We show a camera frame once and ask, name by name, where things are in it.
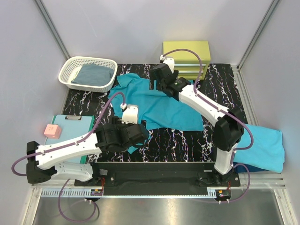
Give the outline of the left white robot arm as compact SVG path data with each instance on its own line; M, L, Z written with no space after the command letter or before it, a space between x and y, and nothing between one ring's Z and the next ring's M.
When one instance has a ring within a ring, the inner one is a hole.
M141 147L148 139L147 122L124 123L113 117L112 122L97 128L91 135L82 135L52 145L27 143L26 178L29 184L57 179L75 179L95 186L101 174L91 164L70 162L70 159L102 152L121 153L130 147Z

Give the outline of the yellow-green drawer cabinet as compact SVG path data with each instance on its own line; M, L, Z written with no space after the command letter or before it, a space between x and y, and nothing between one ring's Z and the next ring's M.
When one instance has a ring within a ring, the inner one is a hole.
M175 60L178 77L203 80L210 64L208 41L164 41L163 54Z

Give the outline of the white plastic laundry basket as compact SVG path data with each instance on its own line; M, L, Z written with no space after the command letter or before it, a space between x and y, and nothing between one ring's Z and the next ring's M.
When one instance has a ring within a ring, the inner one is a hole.
M77 77L83 65L90 65L92 63L94 63L97 66L103 66L105 68L109 68L113 70L113 74L109 82L102 86L72 83L72 81ZM70 89L104 93L104 92L108 92L112 88L116 78L116 73L117 73L117 63L114 60L95 58L95 57L75 56L68 59L65 62L58 75L58 80L62 84L65 84Z

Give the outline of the light blue t shirt pile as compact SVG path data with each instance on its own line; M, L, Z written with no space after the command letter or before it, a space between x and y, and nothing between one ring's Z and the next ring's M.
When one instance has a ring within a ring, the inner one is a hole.
M285 162L282 132L249 124L247 127L253 135L254 143L250 149L238 150L233 161L281 173Z

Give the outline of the teal t shirt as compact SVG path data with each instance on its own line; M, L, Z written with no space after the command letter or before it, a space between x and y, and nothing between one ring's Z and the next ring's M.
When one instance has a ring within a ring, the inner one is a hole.
M192 107L168 97L158 90L150 90L149 79L134 73L117 76L118 85L108 97L122 92L126 104L138 106L138 122L146 121L146 129L171 128L180 131L203 131L200 113Z

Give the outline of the green cutting mat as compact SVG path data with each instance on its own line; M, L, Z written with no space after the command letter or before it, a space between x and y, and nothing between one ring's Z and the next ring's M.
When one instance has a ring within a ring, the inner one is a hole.
M82 132L82 134L80 136L82 137L80 139L83 139L93 129L94 116L82 116L81 120L82 122L81 122L80 131ZM84 142L82 142L81 144L84 144L86 147L86 144L88 143L87 141L90 141L91 137L92 135L90 135L87 139L85 139ZM87 155L81 156L80 164L85 164L86 160L87 160Z

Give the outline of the dark blue t shirt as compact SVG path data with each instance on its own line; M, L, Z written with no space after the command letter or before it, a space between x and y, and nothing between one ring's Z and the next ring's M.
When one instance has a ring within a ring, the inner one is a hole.
M236 173L246 173L247 170L246 170L245 167L247 167L247 169L248 169L249 172L251 172L251 173L262 172L262 171L264 171L264 169L260 169L260 168L257 168L257 167L255 167L255 166L251 166L251 165L246 165L246 164L245 164L245 166L238 165L238 166L235 168Z

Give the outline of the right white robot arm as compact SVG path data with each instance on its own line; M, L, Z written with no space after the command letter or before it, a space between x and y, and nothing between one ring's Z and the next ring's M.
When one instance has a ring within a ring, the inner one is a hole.
M241 111L229 110L209 97L195 90L193 84L185 78L178 78L178 71L161 63L150 70L149 89L164 92L168 97L182 102L205 117L214 127L212 141L217 148L213 173L214 183L223 186L229 179L233 167L235 148L244 134L241 125Z

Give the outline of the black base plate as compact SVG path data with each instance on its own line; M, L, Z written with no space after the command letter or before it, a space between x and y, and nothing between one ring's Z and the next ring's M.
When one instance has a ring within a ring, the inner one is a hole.
M104 187L105 196L206 195L212 187L239 187L238 174L220 175L213 162L98 162L79 187Z

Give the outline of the light blue clipboard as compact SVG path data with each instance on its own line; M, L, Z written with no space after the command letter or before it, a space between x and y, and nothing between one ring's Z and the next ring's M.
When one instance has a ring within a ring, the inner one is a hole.
M82 116L79 120L70 119L67 115L57 115L53 118L52 124L58 125L61 128L61 134L58 139L47 138L46 145L56 144L70 139L83 136L90 132L93 128L94 116Z

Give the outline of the pink cube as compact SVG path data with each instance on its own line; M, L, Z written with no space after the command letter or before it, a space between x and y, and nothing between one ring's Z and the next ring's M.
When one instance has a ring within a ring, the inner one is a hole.
M47 138L59 139L61 134L61 127L57 124L47 124L44 135Z

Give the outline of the folded grey-blue t shirt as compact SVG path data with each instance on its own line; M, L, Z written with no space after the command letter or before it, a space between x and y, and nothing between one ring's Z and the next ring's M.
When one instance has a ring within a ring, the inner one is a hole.
M105 86L107 85L112 76L114 70L105 66L92 64L83 65L78 75L71 83L88 86Z

